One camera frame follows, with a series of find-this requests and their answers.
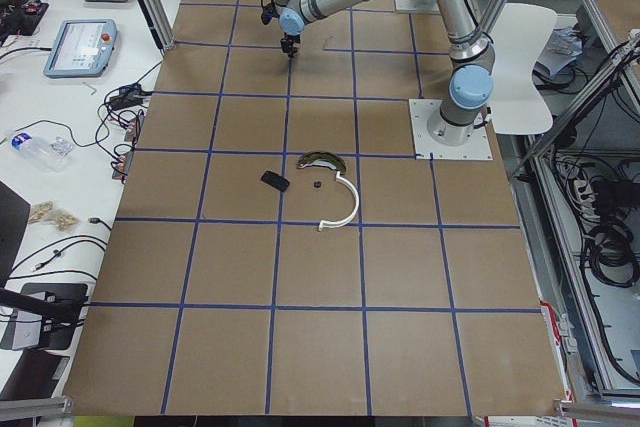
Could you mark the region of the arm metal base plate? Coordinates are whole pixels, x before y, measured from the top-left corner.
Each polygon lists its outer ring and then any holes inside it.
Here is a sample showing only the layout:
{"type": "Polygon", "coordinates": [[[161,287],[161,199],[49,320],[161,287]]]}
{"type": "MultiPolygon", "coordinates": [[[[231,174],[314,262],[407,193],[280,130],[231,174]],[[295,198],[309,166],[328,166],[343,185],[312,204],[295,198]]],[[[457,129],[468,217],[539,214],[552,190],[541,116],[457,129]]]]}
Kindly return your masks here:
{"type": "Polygon", "coordinates": [[[436,0],[394,0],[395,10],[400,13],[438,15],[436,0]]]}
{"type": "Polygon", "coordinates": [[[419,160],[492,161],[486,129],[475,128],[478,114],[464,127],[447,123],[441,116],[440,99],[409,99],[409,116],[415,157],[419,160]]]}

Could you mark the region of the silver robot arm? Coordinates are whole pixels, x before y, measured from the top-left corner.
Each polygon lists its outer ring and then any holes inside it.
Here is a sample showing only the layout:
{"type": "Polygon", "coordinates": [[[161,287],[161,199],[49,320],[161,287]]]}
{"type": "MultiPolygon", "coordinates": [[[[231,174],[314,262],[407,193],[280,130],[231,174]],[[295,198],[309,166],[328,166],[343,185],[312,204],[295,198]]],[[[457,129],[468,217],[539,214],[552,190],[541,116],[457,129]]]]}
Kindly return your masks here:
{"type": "MultiPolygon", "coordinates": [[[[283,32],[281,50],[294,57],[304,28],[372,0],[270,0],[262,2],[261,21],[276,20],[283,32]]],[[[461,146],[479,128],[476,118],[494,89],[495,51],[490,35],[477,20],[470,0],[394,0],[400,13],[437,13],[450,43],[452,74],[448,93],[427,121],[430,137],[446,146],[461,146]]]]}

